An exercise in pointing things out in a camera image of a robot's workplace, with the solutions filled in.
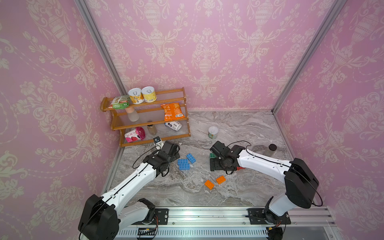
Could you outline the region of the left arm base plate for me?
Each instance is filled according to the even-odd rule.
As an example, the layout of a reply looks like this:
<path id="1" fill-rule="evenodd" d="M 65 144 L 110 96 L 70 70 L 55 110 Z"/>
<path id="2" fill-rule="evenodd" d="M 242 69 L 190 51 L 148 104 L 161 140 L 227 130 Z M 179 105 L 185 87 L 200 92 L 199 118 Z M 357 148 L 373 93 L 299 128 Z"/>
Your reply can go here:
<path id="1" fill-rule="evenodd" d="M 169 217 L 169 209 L 151 209 L 148 215 L 141 221 L 144 225 L 167 225 Z"/>

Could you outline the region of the orange lego brick front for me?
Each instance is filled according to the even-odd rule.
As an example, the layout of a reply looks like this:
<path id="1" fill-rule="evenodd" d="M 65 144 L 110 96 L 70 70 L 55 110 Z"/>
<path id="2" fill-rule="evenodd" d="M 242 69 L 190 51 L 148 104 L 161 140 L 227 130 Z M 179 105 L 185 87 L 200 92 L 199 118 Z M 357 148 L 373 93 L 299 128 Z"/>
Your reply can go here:
<path id="1" fill-rule="evenodd" d="M 212 190 L 215 185 L 210 181 L 210 180 L 207 180 L 204 185 L 209 189 L 209 190 Z"/>

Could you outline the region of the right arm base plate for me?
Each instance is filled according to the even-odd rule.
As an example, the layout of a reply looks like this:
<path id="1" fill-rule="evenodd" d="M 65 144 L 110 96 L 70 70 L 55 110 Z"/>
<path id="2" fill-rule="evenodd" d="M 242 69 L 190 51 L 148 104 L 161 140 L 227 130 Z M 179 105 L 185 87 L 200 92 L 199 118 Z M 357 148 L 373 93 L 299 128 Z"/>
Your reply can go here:
<path id="1" fill-rule="evenodd" d="M 247 209 L 246 218 L 250 220 L 251 225 L 290 225 L 291 219 L 288 213 L 282 216 L 277 216 L 269 210 L 262 208 L 249 208 Z"/>

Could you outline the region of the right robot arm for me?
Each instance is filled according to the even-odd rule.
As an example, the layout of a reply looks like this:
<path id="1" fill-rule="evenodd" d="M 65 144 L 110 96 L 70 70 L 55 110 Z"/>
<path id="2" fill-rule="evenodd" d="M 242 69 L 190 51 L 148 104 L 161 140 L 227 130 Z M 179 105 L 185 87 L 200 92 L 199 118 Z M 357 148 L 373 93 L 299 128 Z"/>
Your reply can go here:
<path id="1" fill-rule="evenodd" d="M 210 148 L 214 158 L 210 159 L 211 171 L 225 171 L 233 174 L 237 168 L 255 170 L 285 184 L 285 190 L 277 197 L 271 197 L 261 213 L 250 214 L 250 219 L 260 219 L 267 224 L 278 225 L 284 222 L 288 211 L 299 207 L 309 209 L 314 206 L 319 181 L 308 165 L 301 159 L 279 160 L 238 146 L 230 148 L 217 141 Z"/>

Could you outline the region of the orange lego brick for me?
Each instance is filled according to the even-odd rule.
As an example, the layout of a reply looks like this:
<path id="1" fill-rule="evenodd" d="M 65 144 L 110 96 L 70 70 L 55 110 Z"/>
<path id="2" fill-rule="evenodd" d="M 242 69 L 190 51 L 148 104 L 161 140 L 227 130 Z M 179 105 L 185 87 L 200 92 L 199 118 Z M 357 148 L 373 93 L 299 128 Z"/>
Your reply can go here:
<path id="1" fill-rule="evenodd" d="M 220 176 L 218 178 L 216 178 L 216 182 L 217 184 L 221 185 L 222 183 L 224 183 L 226 181 L 226 178 L 224 176 Z"/>
<path id="2" fill-rule="evenodd" d="M 215 185 L 210 181 L 210 180 L 207 180 L 204 185 L 209 189 L 209 190 L 212 190 Z"/>

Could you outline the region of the light blue small lego brick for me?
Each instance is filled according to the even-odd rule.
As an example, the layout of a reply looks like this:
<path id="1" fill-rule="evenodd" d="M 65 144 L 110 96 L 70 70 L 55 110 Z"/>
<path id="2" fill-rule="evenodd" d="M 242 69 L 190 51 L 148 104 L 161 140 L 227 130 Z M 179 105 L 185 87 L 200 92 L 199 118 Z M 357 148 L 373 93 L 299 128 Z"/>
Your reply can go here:
<path id="1" fill-rule="evenodd" d="M 191 164 L 196 162 L 196 158 L 192 154 L 187 154 L 186 157 Z"/>

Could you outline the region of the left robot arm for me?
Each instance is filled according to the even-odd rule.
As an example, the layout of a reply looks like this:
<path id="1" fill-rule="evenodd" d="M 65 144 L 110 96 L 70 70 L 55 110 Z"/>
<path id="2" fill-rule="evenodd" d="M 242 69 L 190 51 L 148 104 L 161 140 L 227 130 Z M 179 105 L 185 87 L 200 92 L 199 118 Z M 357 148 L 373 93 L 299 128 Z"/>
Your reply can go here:
<path id="1" fill-rule="evenodd" d="M 80 240 L 113 240 L 119 230 L 135 223 L 154 224 L 147 234 L 156 234 L 159 217 L 147 199 L 127 203 L 149 182 L 169 173 L 170 164 L 180 158 L 180 146 L 156 138 L 155 146 L 144 153 L 143 162 L 120 184 L 100 197 L 93 194 L 84 206 L 78 225 Z"/>

